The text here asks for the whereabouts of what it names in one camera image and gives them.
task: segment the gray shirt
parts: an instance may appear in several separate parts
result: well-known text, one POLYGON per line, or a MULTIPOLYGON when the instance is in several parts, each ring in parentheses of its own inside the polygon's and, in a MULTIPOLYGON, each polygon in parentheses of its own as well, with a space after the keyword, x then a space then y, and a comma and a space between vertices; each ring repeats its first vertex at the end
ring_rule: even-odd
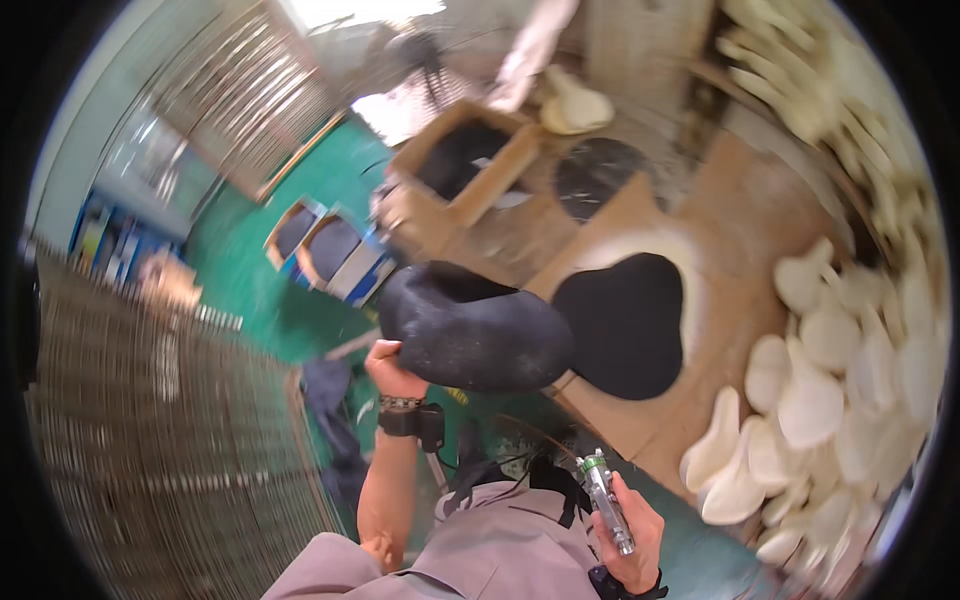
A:
POLYGON ((395 600, 530 598, 595 599, 587 572, 597 564, 596 539, 574 518, 557 523, 564 497, 512 481, 477 486, 473 502, 445 517, 441 498, 436 525, 409 569, 383 575, 377 561, 343 536, 319 534, 264 594, 265 599, 395 600))

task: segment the window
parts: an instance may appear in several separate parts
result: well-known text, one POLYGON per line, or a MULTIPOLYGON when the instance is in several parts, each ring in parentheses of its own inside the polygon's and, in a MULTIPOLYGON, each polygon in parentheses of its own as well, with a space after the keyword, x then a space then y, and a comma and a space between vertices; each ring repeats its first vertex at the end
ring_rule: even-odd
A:
POLYGON ((290 0, 308 30, 344 17, 350 25, 402 20, 442 11, 440 0, 290 0))

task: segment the black foam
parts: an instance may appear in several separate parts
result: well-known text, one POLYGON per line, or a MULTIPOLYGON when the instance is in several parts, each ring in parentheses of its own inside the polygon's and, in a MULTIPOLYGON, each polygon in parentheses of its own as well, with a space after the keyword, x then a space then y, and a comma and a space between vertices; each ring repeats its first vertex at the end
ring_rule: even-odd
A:
POLYGON ((316 222, 317 215, 303 208, 291 217, 289 221, 280 226, 280 230, 276 233, 276 249, 280 252, 280 256, 286 258, 294 253, 294 250, 297 249, 297 244, 300 243, 300 240, 303 239, 306 232, 316 222))
POLYGON ((343 219, 337 217, 324 225, 310 240, 308 250, 313 269, 324 281, 330 281, 360 244, 360 234, 343 219))
POLYGON ((480 172, 477 158, 493 158, 510 137, 479 119, 469 119, 430 149, 417 177, 446 201, 452 201, 480 172))
POLYGON ((668 259, 634 254, 608 269, 574 274, 553 306, 573 330, 573 370, 597 389, 643 400, 676 381, 684 362, 684 287, 668 259))
POLYGON ((433 261, 395 273, 378 304, 399 365, 430 383, 474 392, 534 392, 573 364, 564 318, 530 292, 433 261))

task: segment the hand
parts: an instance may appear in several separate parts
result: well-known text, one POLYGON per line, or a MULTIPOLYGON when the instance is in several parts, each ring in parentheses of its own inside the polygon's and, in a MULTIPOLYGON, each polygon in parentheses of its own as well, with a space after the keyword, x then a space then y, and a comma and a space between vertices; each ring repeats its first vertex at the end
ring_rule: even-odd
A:
POLYGON ((627 519, 636 549, 633 554, 621 556, 600 513, 594 511, 593 531, 600 540, 600 560, 610 574, 631 594, 650 591, 657 584, 660 562, 660 540, 663 538, 663 517, 654 512, 640 492, 623 483, 620 473, 614 471, 611 480, 616 496, 627 519))
POLYGON ((426 397, 426 389, 430 384, 396 364, 396 353, 399 350, 400 342, 388 340, 377 340, 373 348, 370 348, 364 366, 373 383, 384 396, 426 397))

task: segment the forearm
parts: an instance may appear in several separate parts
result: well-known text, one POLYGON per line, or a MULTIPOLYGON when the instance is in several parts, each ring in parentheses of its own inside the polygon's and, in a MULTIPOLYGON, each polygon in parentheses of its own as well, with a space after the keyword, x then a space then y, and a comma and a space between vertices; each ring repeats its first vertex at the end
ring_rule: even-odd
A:
POLYGON ((388 436, 376 430, 373 460, 357 509, 360 545, 371 552, 385 572, 396 571, 413 526, 417 438, 388 436))

